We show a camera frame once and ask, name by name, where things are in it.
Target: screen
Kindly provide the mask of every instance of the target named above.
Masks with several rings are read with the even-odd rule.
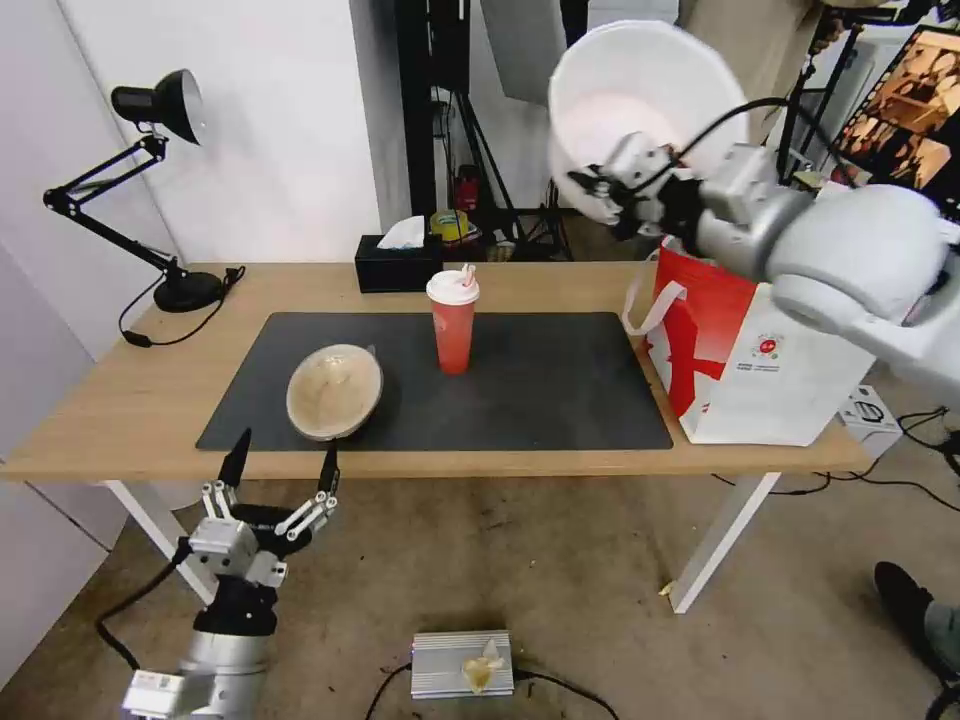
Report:
[[[960,36],[920,27],[837,138],[868,182],[913,188],[960,219]]]

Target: shoe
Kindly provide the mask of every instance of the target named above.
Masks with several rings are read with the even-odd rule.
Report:
[[[879,562],[873,571],[873,581],[880,594],[883,606],[907,641],[927,668],[941,682],[957,679],[957,674],[940,660],[927,640],[923,619],[933,595],[899,565]]]

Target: black mat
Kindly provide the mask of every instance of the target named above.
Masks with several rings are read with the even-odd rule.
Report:
[[[374,346],[380,403],[344,450],[614,450],[672,446],[613,313],[478,314],[470,369],[437,366],[426,314],[271,315],[197,441],[310,450],[287,418],[290,375],[324,345]]]

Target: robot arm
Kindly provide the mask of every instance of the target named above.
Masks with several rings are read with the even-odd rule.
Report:
[[[250,430],[224,459],[220,476],[201,490],[206,517],[188,540],[217,577],[213,602],[193,623],[193,639],[176,672],[136,670],[123,700],[135,717],[255,717],[277,627],[273,607],[287,577],[284,559],[305,548],[337,507],[340,470],[333,444],[317,493],[297,510],[239,503],[236,488]]]
[[[602,166],[569,176],[607,206],[618,237],[652,224],[692,255],[771,283],[784,313],[960,409],[960,267],[922,195],[871,185],[814,203],[777,183],[768,150],[744,144],[695,177],[644,133],[624,137]]]

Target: black lamp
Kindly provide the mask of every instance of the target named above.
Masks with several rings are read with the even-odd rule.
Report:
[[[204,121],[197,81],[189,70],[177,70],[164,77],[153,89],[117,87],[110,93],[110,102],[120,117],[134,123],[144,133],[143,137],[119,155],[66,185],[47,190],[43,194],[44,204],[163,271],[164,280],[153,293],[154,302],[161,310],[187,312],[221,300],[225,288],[220,278],[205,272],[188,272],[177,264],[176,257],[131,240],[83,212],[86,203],[163,161],[167,138],[157,132],[157,125],[164,125],[188,142],[200,144]],[[116,177],[92,180],[138,151],[146,152],[150,158]]]

